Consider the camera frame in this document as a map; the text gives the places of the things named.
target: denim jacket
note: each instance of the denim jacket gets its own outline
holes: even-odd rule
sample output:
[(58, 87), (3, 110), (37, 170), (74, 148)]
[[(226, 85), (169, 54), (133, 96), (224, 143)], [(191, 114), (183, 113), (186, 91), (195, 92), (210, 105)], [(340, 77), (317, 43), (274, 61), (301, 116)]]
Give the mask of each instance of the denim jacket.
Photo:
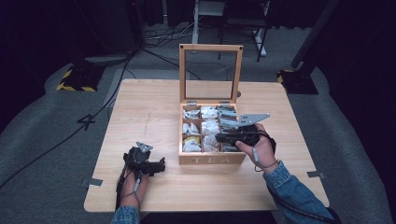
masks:
[[(332, 219), (332, 215), (314, 193), (291, 175), (281, 161), (270, 174), (264, 174), (267, 187), (283, 202), (307, 213)], [(276, 206), (285, 215), (288, 223), (323, 223), (312, 217), (299, 215), (275, 200)], [(139, 212), (131, 206), (120, 207), (114, 214), (112, 224), (138, 224)]]

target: open glass lid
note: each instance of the open glass lid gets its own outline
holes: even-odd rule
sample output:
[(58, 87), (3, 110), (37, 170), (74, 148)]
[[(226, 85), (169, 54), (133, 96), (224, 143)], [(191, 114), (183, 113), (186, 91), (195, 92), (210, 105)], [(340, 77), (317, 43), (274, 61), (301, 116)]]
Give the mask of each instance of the open glass lid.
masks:
[(235, 104), (242, 51), (239, 45), (180, 44), (180, 102)]

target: human hand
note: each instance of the human hand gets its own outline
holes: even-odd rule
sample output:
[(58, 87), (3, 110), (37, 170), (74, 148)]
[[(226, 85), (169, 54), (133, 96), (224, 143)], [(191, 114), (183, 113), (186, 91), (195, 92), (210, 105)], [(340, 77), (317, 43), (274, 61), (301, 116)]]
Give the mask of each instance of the human hand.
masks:
[(134, 178), (134, 172), (131, 172), (127, 167), (124, 176), (126, 177), (120, 195), (121, 197), (120, 206), (132, 206), (140, 210), (140, 204), (143, 202), (143, 199), (145, 198), (146, 189), (149, 182), (149, 175), (141, 176), (140, 184), (136, 192), (134, 192), (134, 188), (136, 184)]
[[(265, 132), (265, 129), (261, 124), (256, 123), (256, 127), (258, 131)], [(271, 143), (268, 138), (264, 136), (260, 136), (259, 142), (254, 147), (248, 146), (241, 141), (236, 141), (235, 145), (241, 151), (248, 154), (251, 161), (261, 168), (266, 174), (271, 173), (278, 166)], [(253, 148), (256, 148), (257, 150), (257, 157), (259, 161), (256, 161), (255, 156), (253, 155)]]

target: lid frame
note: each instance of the lid frame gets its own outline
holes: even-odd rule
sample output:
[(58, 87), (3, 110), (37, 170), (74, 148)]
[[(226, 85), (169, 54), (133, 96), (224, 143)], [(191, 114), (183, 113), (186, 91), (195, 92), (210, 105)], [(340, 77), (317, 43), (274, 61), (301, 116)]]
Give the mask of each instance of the lid frame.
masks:
[[(231, 89), (231, 98), (227, 99), (213, 99), (213, 98), (187, 98), (186, 95), (186, 51), (228, 51), (235, 52), (235, 62), (233, 71), (233, 84)], [(230, 103), (236, 104), (236, 98), (238, 93), (239, 77), (241, 72), (242, 63), (242, 52), (243, 46), (241, 45), (207, 45), (207, 44), (180, 44), (179, 45), (179, 96), (180, 102), (182, 104), (187, 103), (187, 101), (199, 101), (203, 104), (218, 104), (224, 101), (230, 101)]]

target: tabletop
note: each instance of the tabletop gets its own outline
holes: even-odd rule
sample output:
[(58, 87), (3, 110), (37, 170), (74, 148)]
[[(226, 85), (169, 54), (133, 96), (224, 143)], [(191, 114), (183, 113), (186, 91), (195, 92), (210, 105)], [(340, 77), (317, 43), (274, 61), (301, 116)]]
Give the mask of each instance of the tabletop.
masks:
[[(329, 206), (320, 179), (307, 175), (316, 171), (315, 164), (283, 87), (278, 83), (240, 82), (238, 90), (238, 113), (270, 113), (271, 117), (260, 123), (277, 142), (276, 158)], [(249, 157), (242, 164), (179, 165), (179, 103), (178, 80), (122, 81), (92, 176), (103, 183), (89, 188), (84, 208), (89, 212), (114, 211), (123, 153), (139, 141), (153, 146), (150, 161), (165, 157), (166, 162), (164, 172), (149, 178), (141, 211), (275, 210), (262, 173), (254, 171)]]

